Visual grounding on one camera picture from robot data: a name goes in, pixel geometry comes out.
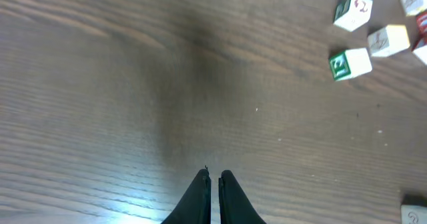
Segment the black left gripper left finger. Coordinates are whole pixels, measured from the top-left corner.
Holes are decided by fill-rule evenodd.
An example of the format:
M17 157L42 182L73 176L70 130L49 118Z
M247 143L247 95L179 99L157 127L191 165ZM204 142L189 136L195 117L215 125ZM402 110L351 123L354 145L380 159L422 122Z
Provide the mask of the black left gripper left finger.
M200 169L174 210L161 224L210 224L211 179L207 167Z

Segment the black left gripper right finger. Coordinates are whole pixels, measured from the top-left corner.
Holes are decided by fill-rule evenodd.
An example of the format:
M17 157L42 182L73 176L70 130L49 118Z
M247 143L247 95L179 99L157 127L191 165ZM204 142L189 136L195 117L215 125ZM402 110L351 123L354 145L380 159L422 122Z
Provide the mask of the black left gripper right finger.
M219 202L221 224L266 224L230 170L219 178Z

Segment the green block letter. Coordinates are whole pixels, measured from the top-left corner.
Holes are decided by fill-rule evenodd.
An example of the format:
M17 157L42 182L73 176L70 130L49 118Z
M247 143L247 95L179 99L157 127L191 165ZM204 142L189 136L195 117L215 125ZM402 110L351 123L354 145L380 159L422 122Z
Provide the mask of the green block letter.
M402 224L426 224L426 197L406 194L401 204Z

